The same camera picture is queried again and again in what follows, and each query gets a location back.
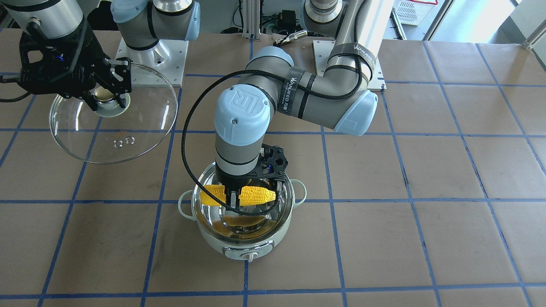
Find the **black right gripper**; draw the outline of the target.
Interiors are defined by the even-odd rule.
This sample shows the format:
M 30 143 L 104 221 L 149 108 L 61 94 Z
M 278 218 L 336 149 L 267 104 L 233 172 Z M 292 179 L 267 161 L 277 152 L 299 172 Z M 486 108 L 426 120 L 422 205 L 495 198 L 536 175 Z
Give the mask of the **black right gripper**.
M 103 52 L 86 19 L 64 37 L 49 39 L 32 19 L 19 43 L 22 68 L 18 85 L 34 95 L 76 96 L 98 110 L 96 83 L 110 91 L 121 109 L 131 93 L 131 59 L 115 60 Z

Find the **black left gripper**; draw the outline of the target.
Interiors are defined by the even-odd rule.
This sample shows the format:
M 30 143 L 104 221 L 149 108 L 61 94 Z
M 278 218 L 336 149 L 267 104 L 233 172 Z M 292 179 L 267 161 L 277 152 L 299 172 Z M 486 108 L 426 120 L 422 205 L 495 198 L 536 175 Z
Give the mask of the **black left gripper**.
M 287 165 L 284 148 L 267 144 L 262 144 L 258 155 L 244 164 L 228 161 L 217 154 L 216 174 L 221 185 L 225 186 L 226 206 L 240 209 L 239 195 L 242 187 L 249 186 L 252 180 L 270 179 L 275 185 L 281 186 L 287 179 Z M 277 197 L 280 188 L 272 191 L 275 191 Z

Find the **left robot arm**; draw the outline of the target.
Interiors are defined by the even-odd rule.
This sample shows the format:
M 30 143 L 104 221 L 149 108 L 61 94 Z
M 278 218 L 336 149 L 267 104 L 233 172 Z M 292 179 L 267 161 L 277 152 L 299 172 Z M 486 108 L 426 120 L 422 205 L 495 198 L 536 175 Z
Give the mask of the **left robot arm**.
M 214 114 L 220 202 L 237 209 L 241 190 L 257 171 L 264 135 L 275 113 L 335 132 L 362 136 L 376 113 L 368 89 L 394 2 L 305 0 L 303 27 L 335 39 L 318 76 L 296 67 L 280 47 L 259 50 L 238 84 L 224 90 Z

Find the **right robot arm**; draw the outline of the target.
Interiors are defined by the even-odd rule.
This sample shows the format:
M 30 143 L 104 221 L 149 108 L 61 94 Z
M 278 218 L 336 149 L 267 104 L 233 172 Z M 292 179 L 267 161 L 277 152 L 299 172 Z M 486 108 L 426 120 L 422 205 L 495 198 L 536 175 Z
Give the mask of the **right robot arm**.
M 131 59 L 111 59 L 103 51 L 76 0 L 3 0 L 1 6 L 23 33 L 19 74 L 2 75 L 23 95 L 77 98 L 96 112 L 123 113 L 131 93 Z M 126 46 L 151 50 L 161 40 L 193 41 L 200 28 L 195 0 L 113 0 L 112 20 Z

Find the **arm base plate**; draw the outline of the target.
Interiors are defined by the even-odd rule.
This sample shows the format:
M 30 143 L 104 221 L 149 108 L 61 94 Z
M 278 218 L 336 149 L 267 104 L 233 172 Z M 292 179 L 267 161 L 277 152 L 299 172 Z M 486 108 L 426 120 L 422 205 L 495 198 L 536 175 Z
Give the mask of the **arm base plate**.
M 313 40 L 313 54 L 316 68 L 316 75 L 323 76 L 326 69 L 333 65 L 343 65 L 355 68 L 354 62 L 349 60 L 343 60 L 340 56 L 336 56 L 333 59 L 329 59 L 330 53 L 335 46 L 335 41 L 328 40 Z M 385 90 L 386 82 L 384 80 L 384 74 L 380 65 L 380 59 L 376 59 L 374 74 L 367 85 L 367 89 L 374 92 Z
M 132 50 L 121 39 L 116 58 L 129 57 L 162 74 L 174 87 L 181 87 L 189 43 L 178 40 L 159 40 L 150 50 Z

